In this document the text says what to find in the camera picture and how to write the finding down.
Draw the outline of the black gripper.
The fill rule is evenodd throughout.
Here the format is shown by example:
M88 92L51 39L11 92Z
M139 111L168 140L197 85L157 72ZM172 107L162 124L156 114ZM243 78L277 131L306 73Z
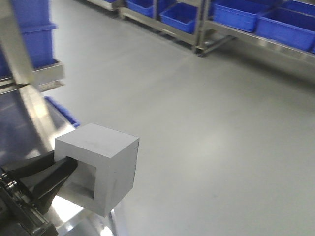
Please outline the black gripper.
M22 227L21 233L12 235L58 235L43 215L77 166L77 160L70 157L55 162L54 151L1 166L0 199L7 207L8 217L15 218Z

